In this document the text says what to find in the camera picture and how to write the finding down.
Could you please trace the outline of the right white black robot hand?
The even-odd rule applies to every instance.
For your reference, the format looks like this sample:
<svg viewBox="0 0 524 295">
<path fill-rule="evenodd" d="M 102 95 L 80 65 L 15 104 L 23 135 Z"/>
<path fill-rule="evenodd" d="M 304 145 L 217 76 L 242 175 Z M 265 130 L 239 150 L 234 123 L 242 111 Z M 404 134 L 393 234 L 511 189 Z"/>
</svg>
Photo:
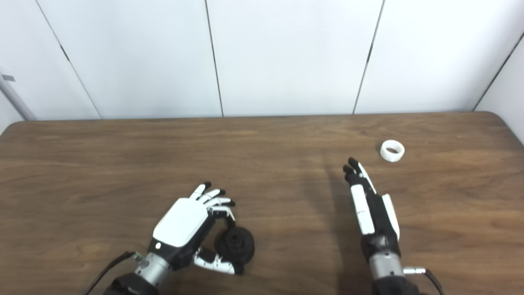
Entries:
<svg viewBox="0 0 524 295">
<path fill-rule="evenodd" d="M 366 260 L 378 253 L 401 257 L 400 227 L 390 195 L 380 195 L 361 162 L 349 157 L 343 166 L 361 232 Z"/>
</svg>

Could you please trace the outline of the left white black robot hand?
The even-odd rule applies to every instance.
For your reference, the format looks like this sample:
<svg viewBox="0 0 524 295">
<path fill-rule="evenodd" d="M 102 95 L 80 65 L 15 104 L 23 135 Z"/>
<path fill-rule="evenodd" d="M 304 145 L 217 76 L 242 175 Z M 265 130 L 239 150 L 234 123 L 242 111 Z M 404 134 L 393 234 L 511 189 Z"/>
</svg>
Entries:
<svg viewBox="0 0 524 295">
<path fill-rule="evenodd" d="M 217 220 L 228 228 L 236 226 L 234 200 L 222 189 L 211 189 L 211 182 L 201 183 L 189 196 L 181 197 L 156 224 L 147 252 L 160 257 L 168 269 L 178 271 L 196 264 L 216 272 L 241 276 L 244 267 L 225 256 L 202 247 Z"/>
</svg>

